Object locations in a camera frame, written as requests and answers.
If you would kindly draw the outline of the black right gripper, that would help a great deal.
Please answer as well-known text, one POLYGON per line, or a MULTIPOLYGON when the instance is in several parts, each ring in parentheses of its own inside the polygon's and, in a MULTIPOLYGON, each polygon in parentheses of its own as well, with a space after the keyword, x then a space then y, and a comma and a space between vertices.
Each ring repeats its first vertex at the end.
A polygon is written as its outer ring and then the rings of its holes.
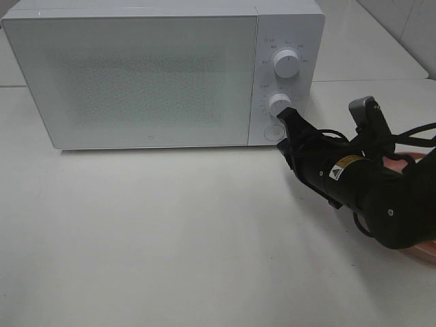
POLYGON ((295 108, 277 115, 286 130, 277 147, 296 178, 333 207, 367 210, 371 203, 371 160, 339 138, 320 134, 295 108))

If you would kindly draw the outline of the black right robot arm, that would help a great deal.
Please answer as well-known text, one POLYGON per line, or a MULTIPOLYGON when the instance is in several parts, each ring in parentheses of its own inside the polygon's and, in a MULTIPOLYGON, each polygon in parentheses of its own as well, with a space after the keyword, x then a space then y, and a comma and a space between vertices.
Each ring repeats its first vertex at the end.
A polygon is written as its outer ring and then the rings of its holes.
POLYGON ((416 137, 435 124, 394 135, 372 97, 349 111, 352 140, 315 128, 294 108, 278 114, 286 137, 277 147, 288 166, 331 206, 351 209, 362 233, 383 246, 435 240, 435 139, 416 137))

